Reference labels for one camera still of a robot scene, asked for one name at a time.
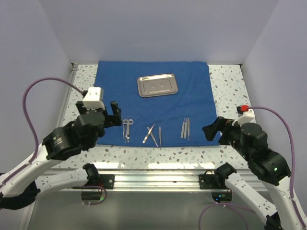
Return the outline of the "steel surgical scissors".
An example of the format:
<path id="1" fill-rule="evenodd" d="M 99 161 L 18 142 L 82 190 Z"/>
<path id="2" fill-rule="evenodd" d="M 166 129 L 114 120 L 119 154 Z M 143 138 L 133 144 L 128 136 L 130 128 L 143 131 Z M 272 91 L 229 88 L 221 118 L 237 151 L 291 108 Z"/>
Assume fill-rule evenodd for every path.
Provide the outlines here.
<path id="1" fill-rule="evenodd" d="M 125 130 L 125 142 L 129 143 L 130 142 L 130 126 L 134 124 L 134 120 L 129 116 L 127 118 L 128 122 L 126 124 L 126 130 Z"/>

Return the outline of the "thin steel scalpel handle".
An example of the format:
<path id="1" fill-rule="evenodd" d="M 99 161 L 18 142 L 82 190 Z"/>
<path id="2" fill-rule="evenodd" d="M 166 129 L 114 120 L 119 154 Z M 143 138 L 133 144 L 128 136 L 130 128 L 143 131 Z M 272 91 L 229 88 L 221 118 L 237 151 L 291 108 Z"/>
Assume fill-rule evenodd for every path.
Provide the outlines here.
<path id="1" fill-rule="evenodd" d="M 188 135 L 188 140 L 190 138 L 190 119 L 187 118 L 187 135 Z"/>

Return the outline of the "thin steel tweezers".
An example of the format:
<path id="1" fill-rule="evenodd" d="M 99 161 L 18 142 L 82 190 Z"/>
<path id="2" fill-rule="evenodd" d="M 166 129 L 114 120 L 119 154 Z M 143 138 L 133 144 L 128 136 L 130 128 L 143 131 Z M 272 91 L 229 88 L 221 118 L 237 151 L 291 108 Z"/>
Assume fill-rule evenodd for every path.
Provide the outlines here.
<path id="1" fill-rule="evenodd" d="M 154 135 L 153 135 L 153 133 L 152 133 L 152 132 L 150 132 L 150 136 L 152 137 L 152 140 L 154 141 L 154 143 L 155 143 L 156 147 L 158 148 L 159 146 L 158 146 L 157 141 L 156 141 L 156 139 L 155 139 L 155 137 L 154 137 Z"/>

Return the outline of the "angled steel tweezers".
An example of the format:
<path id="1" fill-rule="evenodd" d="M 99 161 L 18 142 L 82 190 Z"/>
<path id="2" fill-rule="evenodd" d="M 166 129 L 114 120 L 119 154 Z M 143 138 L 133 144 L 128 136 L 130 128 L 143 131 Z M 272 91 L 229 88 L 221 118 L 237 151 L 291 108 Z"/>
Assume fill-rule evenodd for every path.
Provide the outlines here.
<path id="1" fill-rule="evenodd" d="M 146 142 L 147 138 L 150 136 L 151 131 L 152 131 L 152 129 L 154 128 L 154 126 L 155 126 L 155 123 L 149 128 L 149 130 L 148 130 L 146 136 L 144 137 L 144 139 L 143 139 L 143 141 L 142 141 L 143 144 Z"/>

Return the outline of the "stainless steel instrument tray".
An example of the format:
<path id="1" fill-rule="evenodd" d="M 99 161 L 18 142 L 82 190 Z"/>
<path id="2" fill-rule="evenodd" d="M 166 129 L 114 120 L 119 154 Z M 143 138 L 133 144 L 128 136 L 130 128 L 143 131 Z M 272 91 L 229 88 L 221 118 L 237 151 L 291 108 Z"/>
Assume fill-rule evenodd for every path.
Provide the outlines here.
<path id="1" fill-rule="evenodd" d="M 178 92 L 177 81 L 172 73 L 139 77 L 137 86 L 139 96 L 142 98 L 172 95 Z"/>

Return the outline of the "blue surgical drape cloth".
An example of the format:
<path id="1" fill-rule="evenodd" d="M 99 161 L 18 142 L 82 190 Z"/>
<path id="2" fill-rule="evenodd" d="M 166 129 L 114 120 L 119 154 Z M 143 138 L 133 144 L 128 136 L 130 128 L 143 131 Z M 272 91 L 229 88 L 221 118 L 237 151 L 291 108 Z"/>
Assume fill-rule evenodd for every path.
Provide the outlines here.
<path id="1" fill-rule="evenodd" d="M 143 76 L 172 73 L 178 92 L 172 95 L 142 98 L 137 79 Z M 162 129 L 163 147 L 216 146 L 218 138 L 207 141 L 202 131 L 216 118 L 209 67 L 205 62 L 123 62 L 100 61 L 95 86 L 104 91 L 104 104 L 116 101 L 122 118 L 134 120 L 130 127 L 130 146 L 152 147 L 151 139 L 142 141 L 154 123 L 154 136 L 159 140 Z M 180 138 L 184 118 L 190 119 L 190 138 Z"/>

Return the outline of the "broad steel tweezers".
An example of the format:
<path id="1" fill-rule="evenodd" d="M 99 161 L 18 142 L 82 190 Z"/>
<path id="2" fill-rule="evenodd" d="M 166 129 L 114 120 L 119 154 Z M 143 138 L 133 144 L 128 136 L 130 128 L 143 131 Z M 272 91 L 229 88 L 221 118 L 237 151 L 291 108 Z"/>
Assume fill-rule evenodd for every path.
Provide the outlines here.
<path id="1" fill-rule="evenodd" d="M 187 118 L 185 118 L 183 138 L 186 138 L 186 137 L 187 137 Z"/>

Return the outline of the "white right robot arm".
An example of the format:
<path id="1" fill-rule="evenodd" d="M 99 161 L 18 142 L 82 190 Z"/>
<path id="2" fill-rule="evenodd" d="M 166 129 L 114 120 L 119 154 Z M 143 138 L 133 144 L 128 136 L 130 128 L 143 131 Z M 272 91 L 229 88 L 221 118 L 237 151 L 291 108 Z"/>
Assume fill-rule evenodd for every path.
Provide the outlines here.
<path id="1" fill-rule="evenodd" d="M 260 125 L 239 124 L 219 116 L 202 130 L 207 141 L 212 141 L 218 132 L 222 133 L 219 144 L 230 145 L 243 157 L 248 168 L 267 189 L 272 202 L 248 185 L 229 163 L 218 167 L 211 175 L 211 181 L 217 187 L 226 187 L 238 194 L 261 219 L 266 230 L 307 228 L 307 217 L 290 186 L 293 172 L 285 158 L 268 147 L 268 135 Z"/>

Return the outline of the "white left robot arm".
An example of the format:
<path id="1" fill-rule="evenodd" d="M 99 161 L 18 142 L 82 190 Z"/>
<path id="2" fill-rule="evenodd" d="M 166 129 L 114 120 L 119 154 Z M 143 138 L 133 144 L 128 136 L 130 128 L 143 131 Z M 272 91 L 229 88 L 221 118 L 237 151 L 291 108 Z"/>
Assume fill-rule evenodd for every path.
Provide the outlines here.
<path id="1" fill-rule="evenodd" d="M 33 202 L 39 195 L 66 188 L 97 189 L 100 202 L 106 199 L 103 180 L 94 164 L 43 177 L 42 174 L 72 156 L 95 147 L 105 135 L 105 129 L 120 126 L 121 109 L 116 101 L 111 103 L 112 114 L 102 108 L 86 109 L 77 102 L 79 116 L 65 126 L 55 128 L 31 154 L 16 168 L 0 175 L 0 207 L 18 210 Z"/>

